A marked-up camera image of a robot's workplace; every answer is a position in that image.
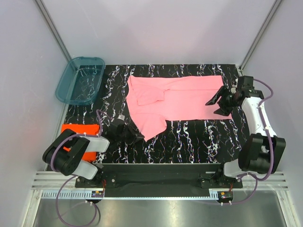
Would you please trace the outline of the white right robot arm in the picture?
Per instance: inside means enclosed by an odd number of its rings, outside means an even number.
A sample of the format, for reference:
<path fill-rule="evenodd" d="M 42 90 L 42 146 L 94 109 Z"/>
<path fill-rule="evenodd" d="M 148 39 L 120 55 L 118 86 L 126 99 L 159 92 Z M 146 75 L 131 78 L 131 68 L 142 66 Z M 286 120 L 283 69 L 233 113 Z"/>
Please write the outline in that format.
<path fill-rule="evenodd" d="M 215 175 L 215 182 L 219 187 L 226 187 L 232 182 L 232 178 L 241 179 L 245 175 L 264 181 L 276 171 L 286 141 L 279 138 L 271 127 L 265 110 L 265 100 L 260 90 L 244 88 L 232 93 L 227 87 L 221 86 L 206 103 L 218 104 L 219 109 L 214 113 L 222 116 L 230 114 L 235 107 L 241 107 L 250 132 L 238 159 L 224 163 L 221 172 Z"/>

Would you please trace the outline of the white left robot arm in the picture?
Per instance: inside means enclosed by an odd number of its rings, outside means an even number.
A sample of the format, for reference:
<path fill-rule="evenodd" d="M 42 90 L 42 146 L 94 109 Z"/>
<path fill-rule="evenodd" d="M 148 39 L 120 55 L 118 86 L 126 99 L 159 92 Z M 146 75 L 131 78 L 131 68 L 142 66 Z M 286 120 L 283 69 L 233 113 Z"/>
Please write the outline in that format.
<path fill-rule="evenodd" d="M 105 153 L 118 143 L 135 144 L 144 136 L 122 119 L 115 119 L 99 135 L 77 133 L 65 129 L 46 149 L 42 160 L 53 171 L 64 176 L 78 176 L 86 180 L 91 187 L 98 187 L 102 182 L 102 168 L 83 160 L 85 153 Z"/>

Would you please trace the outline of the pink t shirt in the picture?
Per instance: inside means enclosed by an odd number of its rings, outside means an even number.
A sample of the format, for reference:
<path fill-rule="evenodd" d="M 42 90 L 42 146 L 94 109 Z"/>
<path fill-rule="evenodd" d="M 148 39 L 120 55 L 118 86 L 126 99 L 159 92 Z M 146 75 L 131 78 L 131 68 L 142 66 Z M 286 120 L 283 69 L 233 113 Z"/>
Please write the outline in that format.
<path fill-rule="evenodd" d="M 167 121 L 229 120 L 206 105 L 223 85 L 221 76 L 143 78 L 130 76 L 126 102 L 130 117 L 148 141 L 164 132 Z"/>

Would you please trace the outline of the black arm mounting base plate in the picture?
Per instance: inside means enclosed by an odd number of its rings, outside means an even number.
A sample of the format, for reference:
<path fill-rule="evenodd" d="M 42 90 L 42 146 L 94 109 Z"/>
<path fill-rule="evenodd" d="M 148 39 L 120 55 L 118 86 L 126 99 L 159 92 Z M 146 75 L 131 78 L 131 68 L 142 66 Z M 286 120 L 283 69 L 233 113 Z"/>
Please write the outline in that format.
<path fill-rule="evenodd" d="M 233 170 L 227 171 L 229 163 L 222 164 L 99 164 L 93 178 L 86 170 L 79 174 L 76 188 L 105 188 L 110 199 L 185 198 L 204 197 L 208 189 L 242 188 L 241 178 L 251 175 L 258 181 L 269 177 L 266 169 L 241 170 L 238 162 L 232 162 Z"/>

